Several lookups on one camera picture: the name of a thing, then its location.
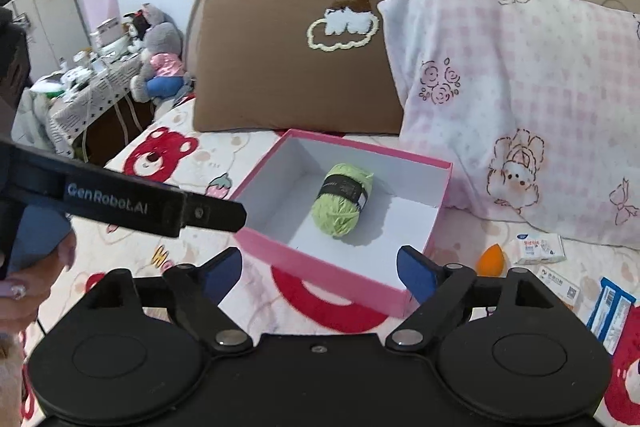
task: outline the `cardboard box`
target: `cardboard box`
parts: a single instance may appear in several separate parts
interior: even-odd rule
[[[374,174],[356,228],[334,239],[310,210],[327,172],[351,163]],[[425,251],[452,165],[381,146],[290,130],[233,193],[247,224],[236,234],[243,251],[351,302],[394,317],[411,295],[398,278],[403,245]]]

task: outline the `stuffed animal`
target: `stuffed animal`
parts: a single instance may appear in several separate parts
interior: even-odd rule
[[[155,6],[145,4],[142,13],[150,27],[143,39],[142,68],[131,79],[131,96],[136,102],[171,98],[190,81],[180,60],[180,34]]]

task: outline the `blue package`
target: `blue package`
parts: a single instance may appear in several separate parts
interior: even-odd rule
[[[602,290],[587,322],[587,327],[601,343],[611,344],[610,349],[607,348],[607,350],[613,354],[622,333],[626,315],[631,306],[635,305],[636,298],[606,277],[600,279],[600,286]]]
[[[420,304],[423,304],[438,289],[438,277],[433,264],[429,269],[424,263],[418,261],[422,254],[411,247],[402,247],[396,256],[398,277]]]
[[[71,223],[62,212],[27,206],[15,237],[7,273],[25,269],[46,257],[71,232]]]

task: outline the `blue plush pants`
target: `blue plush pants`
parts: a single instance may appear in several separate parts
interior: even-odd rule
[[[146,83],[151,98],[171,98],[184,85],[181,76],[155,76]]]

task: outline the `screw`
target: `screw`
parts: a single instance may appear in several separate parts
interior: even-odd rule
[[[424,337],[420,331],[416,330],[398,330],[391,335],[391,340],[398,346],[415,346],[420,344]]]
[[[241,330],[223,330],[216,335],[216,342],[220,346],[239,346],[247,340],[247,335]]]

